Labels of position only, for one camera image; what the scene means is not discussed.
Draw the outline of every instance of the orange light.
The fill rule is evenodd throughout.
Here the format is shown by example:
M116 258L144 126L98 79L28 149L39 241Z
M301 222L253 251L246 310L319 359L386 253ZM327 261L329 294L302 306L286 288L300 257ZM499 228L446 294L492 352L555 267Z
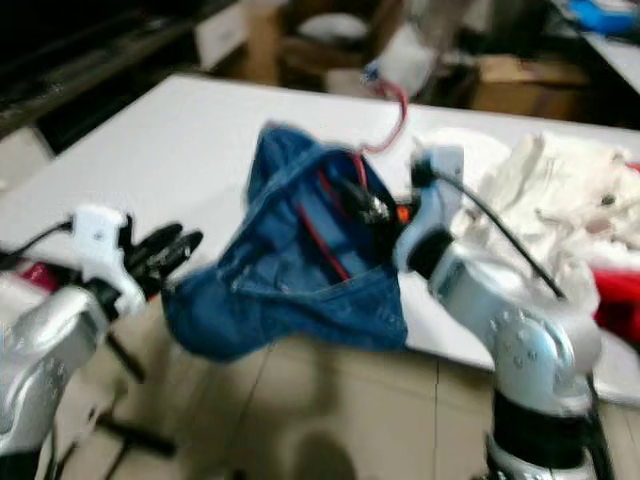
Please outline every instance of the orange light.
M411 220L411 212L409 212L409 209L407 207L405 206L398 207L397 213L398 213L398 220L400 220L400 223L407 224Z

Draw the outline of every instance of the table surface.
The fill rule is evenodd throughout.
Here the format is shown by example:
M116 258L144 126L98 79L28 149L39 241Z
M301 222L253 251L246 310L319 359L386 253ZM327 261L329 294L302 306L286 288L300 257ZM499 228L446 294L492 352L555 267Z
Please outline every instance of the table surface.
M392 102L176 75L7 194L0 203L0 242L4 248L17 246L78 204L101 203L131 212L137 238L173 220L201 229L205 240L190 262L194 268L215 260L240 224L245 181L260 129L267 122L295 125L321 140L355 146L383 138L397 115ZM404 134L385 154L371 159L392 192L409 185L413 134L443 127L483 132L509 147L525 134L551 130L640 152L638 132L411 106ZM76 260L64 235L42 242L34 253L68 265ZM410 346L491 368L482 345L428 297L423 284L409 277L401 282ZM623 383L640 386L638 379L640 373L635 382L625 378ZM640 390L611 388L618 396L640 401Z

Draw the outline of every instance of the blue object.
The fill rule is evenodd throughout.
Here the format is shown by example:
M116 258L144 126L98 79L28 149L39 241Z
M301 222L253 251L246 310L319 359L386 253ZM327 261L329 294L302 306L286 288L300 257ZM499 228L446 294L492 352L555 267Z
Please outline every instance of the blue object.
M591 0L571 0L569 10L582 28L604 35L627 33L635 23L633 11L608 11Z
M380 79L380 68L378 61L374 60L367 64L362 70L362 83L367 85Z
M363 164L369 189L389 195ZM265 128L248 212L231 245L218 263L163 293L175 338L215 361L235 360L294 332L403 349L397 271L390 259L374 259L369 231L347 218L334 190L339 179L358 182L358 173L348 150L287 127Z

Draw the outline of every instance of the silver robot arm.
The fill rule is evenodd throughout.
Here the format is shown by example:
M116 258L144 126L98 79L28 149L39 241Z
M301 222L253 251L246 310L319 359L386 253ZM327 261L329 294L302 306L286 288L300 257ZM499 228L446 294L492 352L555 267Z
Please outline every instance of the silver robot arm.
M463 152L455 147L436 148L416 162L412 180L424 208L398 237L393 258L400 270L420 273L433 297L493 357L485 478L594 480L589 378L601 350L598 328L486 248L453 238L449 225L460 194L433 174L461 179L462 169Z
M109 320L88 290L66 287L21 316L0 354L0 456L39 451L73 373Z
M83 282L68 286L20 316L0 351L0 480L35 477L65 388L89 361L109 325L140 311L164 280L187 261L202 233L170 224L131 244L132 220L84 206L72 235Z

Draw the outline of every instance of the red cable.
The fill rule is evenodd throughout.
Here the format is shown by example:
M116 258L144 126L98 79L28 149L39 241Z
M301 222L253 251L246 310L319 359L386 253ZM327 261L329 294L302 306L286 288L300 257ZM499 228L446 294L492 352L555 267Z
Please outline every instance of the red cable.
M400 132L402 132L404 124L407 121L407 116L409 114L409 98L407 97L405 91L398 85L387 82L385 80L379 80L375 86L375 89L382 94L391 93L394 97L396 97L396 99L400 102L400 119L391 132L391 135L389 135L389 137L382 144L365 144L363 147L361 147L361 152L380 153L389 148L391 144L395 142L396 138L398 138Z
M311 223L311 220L309 219L309 216L307 215L307 212L304 211L301 205L298 205L296 207L296 210L298 210L298 215L300 215L300 218L302 218L302 222L304 223L305 227L307 227L307 230L309 231L309 233L313 237L313 240L316 242L316 244L320 248L320 251L322 252L324 257L329 261L329 263L334 268L336 273L340 276L342 281L346 282L347 280L349 280L350 278L349 274L342 267L338 259L333 256L333 254L331 253L331 250L329 249L329 246L325 243L322 236L314 228L313 224Z
M379 80L375 84L374 89L383 95L391 93L396 97L396 99L398 99L400 102L400 118L389 137L383 143L380 145L364 144L360 147L360 151L353 155L353 161L358 172L358 179L360 180L360 185L362 185L363 188L367 188L367 175L364 168L364 162L362 160L363 153L382 153L389 148L402 132L402 129L407 122L407 116L409 115L409 97L407 97L406 92L398 85L385 80Z
M342 203L340 202L340 197L338 196L336 191L333 188L331 188L331 184L329 183L329 180L327 179L327 177L324 174L324 172L322 172L322 171L318 172L318 180L320 180L320 186L324 189L325 192L327 192L329 197L331 197L331 201L335 205L336 209L338 209L338 211L342 215L347 217L348 216L347 212L345 212L344 208L342 208Z

